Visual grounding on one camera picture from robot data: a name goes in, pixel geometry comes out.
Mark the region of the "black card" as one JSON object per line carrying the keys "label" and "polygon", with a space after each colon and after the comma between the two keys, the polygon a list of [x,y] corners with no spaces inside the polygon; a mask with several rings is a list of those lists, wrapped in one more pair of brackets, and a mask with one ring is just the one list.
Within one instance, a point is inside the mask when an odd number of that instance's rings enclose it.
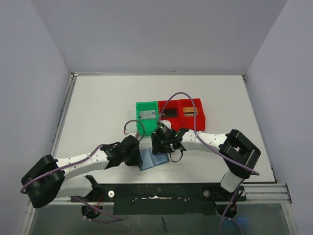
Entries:
{"label": "black card", "polygon": [[171,108],[171,109],[164,109],[161,116],[162,118],[176,118],[178,114],[175,108]]}

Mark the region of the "red plastic bin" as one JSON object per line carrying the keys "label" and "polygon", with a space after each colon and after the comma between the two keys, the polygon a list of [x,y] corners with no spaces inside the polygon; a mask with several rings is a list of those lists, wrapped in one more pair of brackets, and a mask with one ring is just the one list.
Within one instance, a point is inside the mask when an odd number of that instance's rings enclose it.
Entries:
{"label": "red plastic bin", "polygon": [[162,111],[166,100],[157,102],[159,113],[161,113],[161,120],[168,120],[171,123],[171,128],[178,131],[181,128],[181,111],[180,103],[178,100],[170,100]]}
{"label": "red plastic bin", "polygon": [[194,130],[194,120],[196,120],[196,131],[204,131],[206,128],[206,117],[203,111],[200,98],[194,98],[194,106],[190,99],[180,99],[182,107],[181,128]]}

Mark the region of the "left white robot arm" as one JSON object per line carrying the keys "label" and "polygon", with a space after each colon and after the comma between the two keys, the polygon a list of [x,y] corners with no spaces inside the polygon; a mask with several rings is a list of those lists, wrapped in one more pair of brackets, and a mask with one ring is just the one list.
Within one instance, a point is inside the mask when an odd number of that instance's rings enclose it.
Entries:
{"label": "left white robot arm", "polygon": [[36,209],[44,207],[58,197],[87,196],[95,184],[87,189],[69,186],[70,179],[95,170],[106,170],[121,163],[127,166],[142,164],[139,151],[140,141],[127,135],[122,142],[100,144],[92,152],[75,157],[55,159],[52,155],[41,157],[22,177],[20,192],[28,195]]}

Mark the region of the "aluminium frame rail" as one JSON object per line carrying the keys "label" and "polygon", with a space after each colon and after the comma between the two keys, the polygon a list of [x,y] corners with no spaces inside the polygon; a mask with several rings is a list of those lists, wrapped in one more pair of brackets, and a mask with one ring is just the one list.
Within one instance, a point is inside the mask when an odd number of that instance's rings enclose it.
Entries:
{"label": "aluminium frame rail", "polygon": [[[291,203],[286,184],[244,184],[238,191],[239,202]],[[41,208],[56,198],[80,196],[88,202],[116,202],[121,198],[137,199],[182,199],[198,198],[209,202],[228,202],[232,193],[218,183],[181,184],[92,184],[65,182],[61,187],[31,189],[27,195],[35,208]]]}

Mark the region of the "green plastic bin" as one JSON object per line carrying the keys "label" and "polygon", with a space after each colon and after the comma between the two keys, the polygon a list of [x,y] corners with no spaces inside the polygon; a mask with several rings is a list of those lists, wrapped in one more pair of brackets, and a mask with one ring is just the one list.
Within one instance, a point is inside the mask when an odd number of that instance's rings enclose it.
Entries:
{"label": "green plastic bin", "polygon": [[[149,137],[157,127],[157,120],[159,117],[157,101],[137,102],[135,104],[135,107],[136,107],[136,120],[140,122],[136,124],[137,131],[139,132],[140,135],[144,135],[144,137]],[[144,110],[156,110],[156,118],[149,120],[140,120],[138,118],[138,113],[139,111]]]}

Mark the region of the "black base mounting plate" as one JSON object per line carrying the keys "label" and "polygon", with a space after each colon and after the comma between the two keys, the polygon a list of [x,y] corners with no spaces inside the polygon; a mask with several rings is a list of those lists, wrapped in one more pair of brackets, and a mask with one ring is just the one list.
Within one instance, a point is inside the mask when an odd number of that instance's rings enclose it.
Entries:
{"label": "black base mounting plate", "polygon": [[87,196],[72,196],[70,200],[112,206],[111,213],[116,216],[215,215],[216,206],[226,206],[232,197],[218,183],[101,184]]}

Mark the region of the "silver VIP card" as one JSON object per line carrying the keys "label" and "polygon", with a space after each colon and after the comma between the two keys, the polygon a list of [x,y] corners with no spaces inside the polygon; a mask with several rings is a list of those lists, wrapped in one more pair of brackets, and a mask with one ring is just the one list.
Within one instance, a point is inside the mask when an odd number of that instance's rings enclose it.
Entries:
{"label": "silver VIP card", "polygon": [[140,120],[149,120],[149,119],[155,119],[157,116],[156,110],[144,110],[139,111],[138,118]]}

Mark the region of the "blue leather card holder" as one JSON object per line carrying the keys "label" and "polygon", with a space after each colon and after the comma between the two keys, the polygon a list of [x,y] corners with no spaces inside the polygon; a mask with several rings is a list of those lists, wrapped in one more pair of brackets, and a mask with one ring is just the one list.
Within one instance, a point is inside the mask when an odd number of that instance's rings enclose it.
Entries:
{"label": "blue leather card holder", "polygon": [[142,163],[139,166],[140,171],[157,167],[170,161],[169,156],[166,153],[153,154],[152,148],[140,150],[139,153],[142,160]]}

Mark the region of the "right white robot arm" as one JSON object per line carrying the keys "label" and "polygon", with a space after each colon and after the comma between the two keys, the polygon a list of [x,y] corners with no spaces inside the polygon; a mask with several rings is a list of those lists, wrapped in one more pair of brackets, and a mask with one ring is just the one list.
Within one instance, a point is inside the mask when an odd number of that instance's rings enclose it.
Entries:
{"label": "right white robot arm", "polygon": [[221,188],[228,192],[234,192],[251,175],[259,175],[254,168],[261,151],[239,130],[232,129],[226,134],[209,134],[186,128],[175,131],[160,123],[151,134],[151,140],[153,154],[198,150],[221,156],[228,167],[221,180]]}

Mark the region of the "gold card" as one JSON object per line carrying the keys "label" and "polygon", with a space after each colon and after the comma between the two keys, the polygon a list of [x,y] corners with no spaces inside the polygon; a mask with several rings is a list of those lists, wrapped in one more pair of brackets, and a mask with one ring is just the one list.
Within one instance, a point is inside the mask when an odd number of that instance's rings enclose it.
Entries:
{"label": "gold card", "polygon": [[194,107],[183,107],[182,110],[183,110],[183,114],[185,117],[198,115],[198,110],[197,108],[194,108]]}

